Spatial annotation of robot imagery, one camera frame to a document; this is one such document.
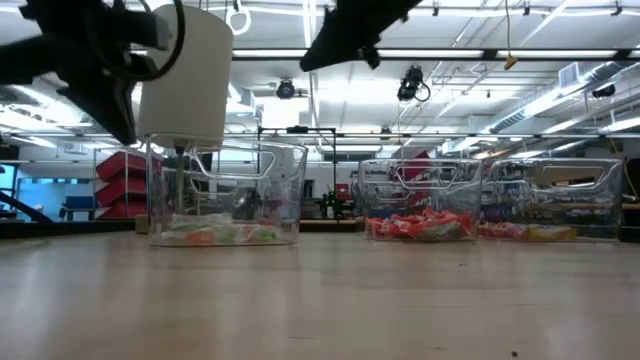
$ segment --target white device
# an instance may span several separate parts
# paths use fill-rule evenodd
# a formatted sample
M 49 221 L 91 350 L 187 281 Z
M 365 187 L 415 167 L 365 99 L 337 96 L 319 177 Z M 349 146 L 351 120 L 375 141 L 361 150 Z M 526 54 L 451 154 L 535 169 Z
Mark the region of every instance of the white device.
M 177 32 L 174 5 L 163 5 L 154 12 L 169 22 L 173 34 Z M 188 142 L 220 146 L 224 139 L 233 33 L 224 20 L 207 11 L 185 6 L 184 12 L 182 53 L 169 73 L 144 84 L 137 134 L 141 139 L 150 134 L 181 134 L 154 137 L 154 143 L 170 148 Z M 168 51 L 150 49 L 148 56 L 161 67 L 172 47 Z

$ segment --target wooden table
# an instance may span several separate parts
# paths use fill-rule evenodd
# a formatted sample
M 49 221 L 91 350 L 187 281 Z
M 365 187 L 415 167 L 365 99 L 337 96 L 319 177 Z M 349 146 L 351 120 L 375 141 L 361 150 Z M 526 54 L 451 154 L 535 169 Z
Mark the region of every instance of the wooden table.
M 640 247 L 0 246 L 3 359 L 637 359 Z

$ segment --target red shelf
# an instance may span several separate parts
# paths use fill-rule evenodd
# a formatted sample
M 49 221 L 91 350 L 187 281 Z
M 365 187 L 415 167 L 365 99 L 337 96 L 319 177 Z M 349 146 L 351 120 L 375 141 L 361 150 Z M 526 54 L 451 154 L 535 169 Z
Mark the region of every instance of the red shelf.
M 124 200 L 120 200 L 114 203 L 109 210 L 98 217 L 99 220 L 115 220 L 115 219 L 130 219 L 138 215 L 147 214 L 146 203 L 135 203 L 129 201 L 129 207 L 125 205 Z
M 100 180 L 104 182 L 111 182 L 112 179 L 118 176 L 124 176 L 125 164 L 129 169 L 129 176 L 145 177 L 147 173 L 147 161 L 144 158 L 144 154 L 129 153 L 129 159 L 126 159 L 127 153 L 125 151 L 118 151 L 117 153 L 109 156 L 100 165 L 96 167 L 96 173 Z M 154 159 L 154 166 L 161 166 L 162 162 L 158 159 Z
M 121 176 L 113 179 L 111 183 L 96 192 L 96 199 L 100 206 L 107 207 L 116 201 L 125 198 L 125 191 L 129 194 L 129 202 L 142 200 L 146 202 L 147 184 L 146 179 L 138 176 L 129 176 L 129 188 L 126 187 L 126 179 Z

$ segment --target hanging ring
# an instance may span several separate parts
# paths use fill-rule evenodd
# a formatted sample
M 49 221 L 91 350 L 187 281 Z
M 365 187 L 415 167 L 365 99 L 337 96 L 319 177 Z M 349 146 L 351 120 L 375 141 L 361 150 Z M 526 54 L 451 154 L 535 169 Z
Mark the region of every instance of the hanging ring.
M 231 18 L 233 17 L 233 15 L 235 14 L 242 14 L 244 15 L 244 26 L 242 26 L 240 29 L 234 29 L 233 25 L 231 25 Z M 229 25 L 229 27 L 231 28 L 231 32 L 233 32 L 233 35 L 238 36 L 238 35 L 242 35 L 244 33 L 246 33 L 249 30 L 249 27 L 251 26 L 251 14 L 249 13 L 249 11 L 244 10 L 242 8 L 240 8 L 240 10 L 238 11 L 229 11 L 227 13 L 227 19 L 226 19 L 227 25 Z

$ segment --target yellow item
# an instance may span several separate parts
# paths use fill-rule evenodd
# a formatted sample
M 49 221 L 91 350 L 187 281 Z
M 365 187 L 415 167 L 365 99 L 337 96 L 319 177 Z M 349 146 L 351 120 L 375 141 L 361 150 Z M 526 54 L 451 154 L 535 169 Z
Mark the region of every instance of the yellow item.
M 515 56 L 508 55 L 507 63 L 504 64 L 505 71 L 511 69 L 517 62 L 518 62 L 518 59 L 516 59 Z
M 567 226 L 530 225 L 529 241 L 575 241 L 578 230 Z

